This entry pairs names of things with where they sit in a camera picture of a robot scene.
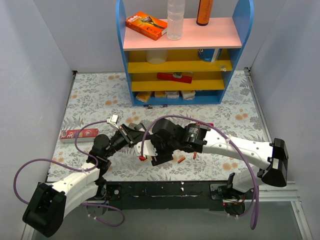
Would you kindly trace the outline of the black remote control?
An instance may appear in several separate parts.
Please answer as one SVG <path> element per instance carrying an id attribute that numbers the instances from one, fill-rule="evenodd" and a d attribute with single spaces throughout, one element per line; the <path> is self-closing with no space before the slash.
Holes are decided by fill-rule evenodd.
<path id="1" fill-rule="evenodd" d="M 145 132 L 146 131 L 146 127 L 140 122 L 138 124 L 135 123 L 130 123 L 128 125 L 129 128 L 134 129 L 136 131 L 140 131 L 140 132 Z"/>

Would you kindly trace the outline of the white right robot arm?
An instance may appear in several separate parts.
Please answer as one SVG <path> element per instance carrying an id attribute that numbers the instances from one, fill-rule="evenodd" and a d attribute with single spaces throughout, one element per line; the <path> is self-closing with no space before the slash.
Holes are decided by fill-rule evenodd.
<path id="1" fill-rule="evenodd" d="M 173 152 L 215 154 L 242 160 L 247 170 L 232 173 L 226 186 L 227 195 L 237 199 L 259 185 L 287 186 L 289 155 L 283 139 L 258 142 L 224 134 L 199 120 L 182 127 L 162 118 L 152 124 L 152 134 L 146 137 L 155 148 L 155 163 L 167 162 Z"/>

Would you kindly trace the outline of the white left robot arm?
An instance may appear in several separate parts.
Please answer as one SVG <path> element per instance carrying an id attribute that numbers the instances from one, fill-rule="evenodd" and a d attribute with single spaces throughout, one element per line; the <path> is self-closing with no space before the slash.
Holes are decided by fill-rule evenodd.
<path id="1" fill-rule="evenodd" d="M 111 166 L 109 157 L 123 147 L 133 147 L 143 138 L 142 123 L 122 124 L 114 136 L 99 134 L 93 141 L 86 162 L 80 171 L 52 184 L 40 183 L 22 216 L 23 222 L 51 237 L 73 209 L 91 198 L 103 200 L 109 195 L 103 175 Z"/>

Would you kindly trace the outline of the red white remote control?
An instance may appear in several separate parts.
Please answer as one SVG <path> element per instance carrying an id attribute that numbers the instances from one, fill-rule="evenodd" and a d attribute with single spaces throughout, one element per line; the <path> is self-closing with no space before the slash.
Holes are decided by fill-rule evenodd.
<path id="1" fill-rule="evenodd" d="M 214 127 L 214 124 L 213 123 L 201 123 L 201 122 L 196 122 L 197 124 L 199 124 L 199 125 L 210 125 L 210 126 L 213 126 Z"/>

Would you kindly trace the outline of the red toothpaste box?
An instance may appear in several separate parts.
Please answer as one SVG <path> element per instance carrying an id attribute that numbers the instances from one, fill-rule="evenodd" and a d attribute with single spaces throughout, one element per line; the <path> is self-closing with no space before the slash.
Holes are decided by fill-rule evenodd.
<path id="1" fill-rule="evenodd" d="M 99 135 L 97 128 L 85 128 L 82 131 L 80 129 L 62 130 L 59 140 L 64 143 L 74 143 L 77 137 L 77 142 L 92 142 L 95 137 Z"/>

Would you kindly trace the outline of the yellow tissue pack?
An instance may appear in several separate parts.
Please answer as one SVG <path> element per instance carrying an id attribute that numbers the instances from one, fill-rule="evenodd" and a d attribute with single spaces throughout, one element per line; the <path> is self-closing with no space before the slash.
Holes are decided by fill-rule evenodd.
<path id="1" fill-rule="evenodd" d="M 147 103 L 152 95 L 152 91 L 140 91 L 136 94 L 135 98 L 142 103 Z"/>

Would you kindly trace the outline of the white tissue pack middle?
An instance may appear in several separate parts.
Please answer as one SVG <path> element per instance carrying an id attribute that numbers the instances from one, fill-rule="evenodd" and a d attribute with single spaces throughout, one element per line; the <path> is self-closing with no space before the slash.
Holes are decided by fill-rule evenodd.
<path id="1" fill-rule="evenodd" d="M 165 91 L 165 94 L 168 99 L 178 99 L 180 97 L 179 91 Z"/>

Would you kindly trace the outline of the red flat box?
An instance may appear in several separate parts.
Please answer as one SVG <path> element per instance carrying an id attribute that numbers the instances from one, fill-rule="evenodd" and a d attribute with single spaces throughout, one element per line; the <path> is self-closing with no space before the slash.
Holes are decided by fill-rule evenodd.
<path id="1" fill-rule="evenodd" d="M 173 81 L 186 84 L 191 84 L 193 80 L 192 72 L 158 72 L 156 76 L 159 80 Z"/>

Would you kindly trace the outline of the blue shelf unit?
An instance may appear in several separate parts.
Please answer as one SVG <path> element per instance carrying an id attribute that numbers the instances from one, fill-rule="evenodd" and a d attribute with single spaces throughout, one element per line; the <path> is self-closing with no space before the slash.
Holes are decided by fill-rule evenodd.
<path id="1" fill-rule="evenodd" d="M 162 36 L 152 40 L 126 26 L 126 10 L 119 0 L 115 5 L 118 42 L 127 79 L 130 100 L 134 106 L 144 103 L 136 99 L 138 92 L 194 90 L 191 105 L 220 104 L 232 75 L 249 39 L 254 21 L 254 3 L 237 2 L 232 17 L 214 17 L 205 26 L 194 18 L 186 18 L 179 40 Z M 218 60 L 205 62 L 198 57 L 198 49 L 222 49 Z M 166 62 L 150 64 L 146 51 L 167 50 Z M 157 73 L 191 72 L 191 83 L 157 78 Z"/>

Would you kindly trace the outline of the white plastic cup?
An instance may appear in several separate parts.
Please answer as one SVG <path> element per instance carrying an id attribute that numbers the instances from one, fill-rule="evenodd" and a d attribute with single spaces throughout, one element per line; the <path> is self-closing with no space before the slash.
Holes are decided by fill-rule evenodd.
<path id="1" fill-rule="evenodd" d="M 146 50 L 145 58 L 149 64 L 153 64 L 153 65 L 163 64 L 167 61 L 168 51 L 167 50 Z"/>

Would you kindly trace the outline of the blue white can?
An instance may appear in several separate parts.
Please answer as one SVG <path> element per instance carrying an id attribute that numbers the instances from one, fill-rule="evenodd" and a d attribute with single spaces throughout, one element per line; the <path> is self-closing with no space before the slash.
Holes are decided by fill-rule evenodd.
<path id="1" fill-rule="evenodd" d="M 213 63 L 219 59 L 221 55 L 221 51 L 222 51 L 221 48 L 210 48 L 210 49 L 201 48 L 197 50 L 197 55 L 202 61 Z"/>

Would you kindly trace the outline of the orange razor box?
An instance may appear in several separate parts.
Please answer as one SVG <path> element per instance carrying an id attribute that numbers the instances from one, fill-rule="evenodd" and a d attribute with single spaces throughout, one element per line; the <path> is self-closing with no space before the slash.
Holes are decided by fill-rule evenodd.
<path id="1" fill-rule="evenodd" d="M 128 28 L 157 41 L 167 33 L 167 22 L 153 17 L 142 11 L 126 19 L 125 24 Z"/>

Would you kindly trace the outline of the clear plastic bottle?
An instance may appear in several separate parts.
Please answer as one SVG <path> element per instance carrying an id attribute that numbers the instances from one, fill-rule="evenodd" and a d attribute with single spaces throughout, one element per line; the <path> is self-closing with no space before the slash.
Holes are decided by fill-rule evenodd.
<path id="1" fill-rule="evenodd" d="M 177 41 L 183 35 L 185 0 L 167 1 L 167 37 Z"/>

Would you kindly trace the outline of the orange cologne bottle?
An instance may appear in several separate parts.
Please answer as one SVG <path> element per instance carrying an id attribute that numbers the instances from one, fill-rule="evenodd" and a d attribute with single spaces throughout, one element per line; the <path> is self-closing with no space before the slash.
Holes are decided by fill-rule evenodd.
<path id="1" fill-rule="evenodd" d="M 200 0 L 197 12 L 196 23 L 199 26 L 206 26 L 210 21 L 214 0 Z"/>

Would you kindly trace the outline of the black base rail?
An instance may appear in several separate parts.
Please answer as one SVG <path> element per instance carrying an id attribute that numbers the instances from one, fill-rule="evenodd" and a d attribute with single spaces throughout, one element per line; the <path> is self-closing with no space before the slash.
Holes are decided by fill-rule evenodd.
<path id="1" fill-rule="evenodd" d="M 223 211 L 235 197 L 218 195 L 224 181 L 118 181 L 106 184 L 106 200 L 121 210 Z"/>

